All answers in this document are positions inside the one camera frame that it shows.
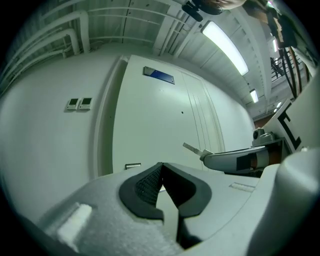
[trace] wall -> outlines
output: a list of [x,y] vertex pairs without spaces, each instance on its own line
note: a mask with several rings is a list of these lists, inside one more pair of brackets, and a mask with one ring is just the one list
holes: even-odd
[[254,122],[254,127],[255,128],[262,128],[266,123],[269,122],[269,120],[274,116],[274,114],[271,114],[265,118],[259,119]]
[[205,81],[218,116],[225,151],[247,149],[252,146],[254,122],[247,110],[218,87]]
[[[49,61],[27,71],[0,99],[1,178],[18,212],[37,222],[45,211],[94,177],[94,126],[113,66],[121,54],[153,58],[151,52],[150,48],[111,44],[89,54]],[[249,146],[251,121],[240,99],[227,94],[221,83],[220,89],[214,86],[214,77],[200,68],[182,60],[176,65],[203,74],[210,82],[206,86],[225,150]],[[92,110],[65,112],[73,97],[93,97]]]

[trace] black cable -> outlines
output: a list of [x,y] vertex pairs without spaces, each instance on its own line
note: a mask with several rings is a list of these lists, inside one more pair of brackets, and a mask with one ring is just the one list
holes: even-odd
[[288,74],[287,74],[287,71],[286,71],[286,63],[285,63],[285,58],[284,58],[284,55],[283,55],[283,54],[282,54],[282,56],[281,56],[281,60],[282,60],[282,67],[283,67],[283,70],[284,70],[285,78],[286,78],[286,80],[288,81],[288,84],[289,84],[289,87],[290,87],[290,89],[291,89],[291,92],[292,92],[293,97],[296,99],[297,96],[296,96],[296,94],[295,94],[295,92],[294,92],[294,90],[293,90],[293,87],[292,87],[292,85],[291,85],[291,82],[290,82],[290,80],[289,80],[289,77],[288,77]]
[[289,51],[290,51],[290,54],[292,56],[294,67],[296,69],[296,76],[298,77],[298,86],[299,86],[299,94],[300,94],[302,92],[302,83],[301,83],[301,75],[300,75],[300,70],[299,70],[299,64],[298,64],[298,61],[297,61],[296,54],[295,54],[294,50],[292,49],[292,47],[289,47]]
[[304,66],[304,72],[305,72],[305,77],[306,77],[306,82],[309,83],[310,81],[310,74],[309,74],[309,69],[305,63],[303,63]]
[[295,74],[294,74],[294,71],[292,69],[292,66],[291,66],[291,61],[289,59],[289,56],[288,56],[288,53],[287,53],[287,50],[286,48],[283,49],[283,55],[284,55],[284,58],[285,58],[285,61],[288,65],[288,69],[289,69],[289,72],[290,72],[290,76],[291,76],[291,81],[292,81],[292,89],[294,91],[294,98],[296,99],[297,98],[297,85],[296,85],[296,79],[295,79]]
[[125,30],[126,30],[126,23],[127,23],[128,13],[129,13],[129,9],[126,10],[126,15],[125,15],[125,20],[124,20],[124,26],[123,26],[123,33],[122,33],[122,36],[123,36],[123,37],[125,36]]

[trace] white panel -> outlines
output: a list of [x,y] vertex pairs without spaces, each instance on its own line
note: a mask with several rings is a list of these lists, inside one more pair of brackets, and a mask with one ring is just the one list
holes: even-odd
[[[174,76],[175,84],[143,75],[144,66]],[[131,56],[115,113],[113,172],[124,170],[125,164],[157,162],[201,169],[199,156],[184,148],[184,142],[200,146],[181,72],[158,61]]]
[[213,84],[204,83],[218,116],[225,151],[250,148],[254,123],[246,109]]
[[[168,11],[166,12],[168,15],[175,17],[179,12],[179,8],[170,6]],[[170,17],[164,17],[161,26],[158,30],[158,34],[156,36],[155,42],[153,44],[153,54],[159,55],[161,48],[166,40],[167,34],[169,32],[170,27],[173,25],[174,20]]]
[[200,128],[204,138],[205,149],[213,152],[219,152],[217,130],[212,117],[209,102],[207,100],[203,80],[190,73],[182,73],[185,85],[188,90],[190,100],[193,98],[196,102],[196,110],[200,119]]
[[201,177],[210,185],[212,196],[200,217],[187,218],[185,225],[192,234],[196,234],[199,239],[205,241],[230,222],[251,196],[252,192],[239,190],[231,185],[236,182],[243,187],[249,186],[254,189],[259,178],[221,175],[221,171],[201,174],[199,178]]
[[[195,122],[195,126],[196,126],[196,132],[198,135],[198,140],[199,140],[199,149],[200,150],[204,150],[206,149],[206,142],[208,144],[208,138],[205,137],[204,132],[203,132],[203,127],[202,127],[202,122],[201,122],[201,115],[199,113],[199,103],[198,103],[198,97],[196,93],[193,93],[192,91],[188,90],[188,97],[190,100],[190,104],[192,107],[192,114],[194,117],[194,122]],[[201,167],[202,170],[208,170],[208,168],[206,168],[204,166],[204,164],[201,162]]]
[[193,246],[185,250],[183,256],[248,255],[252,236],[268,205],[278,167],[277,164],[268,166],[256,185],[256,189],[236,215],[209,239],[203,241],[201,246]]
[[199,47],[203,45],[204,42],[205,41],[201,35],[193,35],[183,48],[179,57],[184,59],[192,59],[192,57],[199,51]]
[[202,35],[203,40],[205,41],[202,49],[197,52],[193,57],[193,62],[198,65],[200,68],[218,51],[218,47],[209,40],[206,36]]

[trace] fluorescent light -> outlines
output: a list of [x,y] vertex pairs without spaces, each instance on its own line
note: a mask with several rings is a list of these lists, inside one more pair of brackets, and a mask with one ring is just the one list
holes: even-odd
[[251,94],[251,97],[252,97],[254,103],[259,101],[256,90],[251,90],[250,94]]
[[202,29],[202,33],[224,52],[241,76],[249,72],[248,66],[237,47],[217,24],[213,21],[208,22]]
[[274,52],[278,50],[276,39],[273,39],[273,48],[274,48]]
[[272,2],[268,1],[267,5],[271,8],[274,8],[274,5],[272,4]]

